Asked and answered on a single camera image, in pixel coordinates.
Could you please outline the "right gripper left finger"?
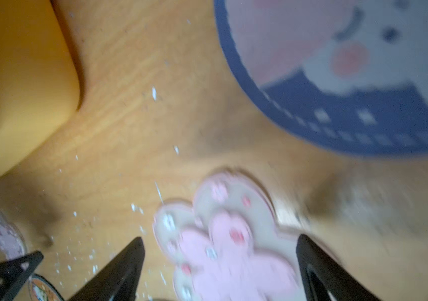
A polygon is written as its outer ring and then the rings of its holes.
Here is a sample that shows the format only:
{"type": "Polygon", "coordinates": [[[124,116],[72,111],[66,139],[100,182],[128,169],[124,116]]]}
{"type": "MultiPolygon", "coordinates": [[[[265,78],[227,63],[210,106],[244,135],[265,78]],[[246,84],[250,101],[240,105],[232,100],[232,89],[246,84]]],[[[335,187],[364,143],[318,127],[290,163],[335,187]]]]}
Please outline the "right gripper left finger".
{"type": "Polygon", "coordinates": [[[136,291],[145,259],[142,238],[133,239],[71,300],[136,300],[136,291]]]}

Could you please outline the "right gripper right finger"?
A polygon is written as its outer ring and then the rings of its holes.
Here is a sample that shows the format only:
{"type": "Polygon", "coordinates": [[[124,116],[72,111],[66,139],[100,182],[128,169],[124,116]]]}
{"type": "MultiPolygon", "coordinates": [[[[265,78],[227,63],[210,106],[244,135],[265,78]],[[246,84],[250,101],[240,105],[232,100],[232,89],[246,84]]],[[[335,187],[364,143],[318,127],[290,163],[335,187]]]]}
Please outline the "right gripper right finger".
{"type": "Polygon", "coordinates": [[[308,300],[379,301],[307,235],[298,238],[296,255],[308,300]]]}

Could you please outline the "yellow plastic storage box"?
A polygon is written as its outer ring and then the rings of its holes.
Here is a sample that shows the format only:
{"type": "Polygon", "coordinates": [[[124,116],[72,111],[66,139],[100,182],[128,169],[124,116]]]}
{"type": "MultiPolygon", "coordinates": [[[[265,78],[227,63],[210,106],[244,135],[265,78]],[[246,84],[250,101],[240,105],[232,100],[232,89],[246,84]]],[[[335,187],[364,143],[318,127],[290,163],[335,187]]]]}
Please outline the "yellow plastic storage box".
{"type": "Polygon", "coordinates": [[[80,83],[49,1],[0,1],[0,177],[75,113],[80,83]]]}

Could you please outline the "purple bunny round coaster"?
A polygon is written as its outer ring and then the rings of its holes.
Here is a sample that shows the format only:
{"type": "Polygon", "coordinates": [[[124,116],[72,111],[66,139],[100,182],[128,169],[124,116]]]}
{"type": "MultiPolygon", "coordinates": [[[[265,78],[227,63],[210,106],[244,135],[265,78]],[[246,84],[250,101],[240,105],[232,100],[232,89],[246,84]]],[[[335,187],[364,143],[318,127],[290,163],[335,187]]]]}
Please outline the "purple bunny round coaster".
{"type": "Polygon", "coordinates": [[[215,1],[238,84],[274,123],[357,156],[428,154],[428,1],[215,1]]]}

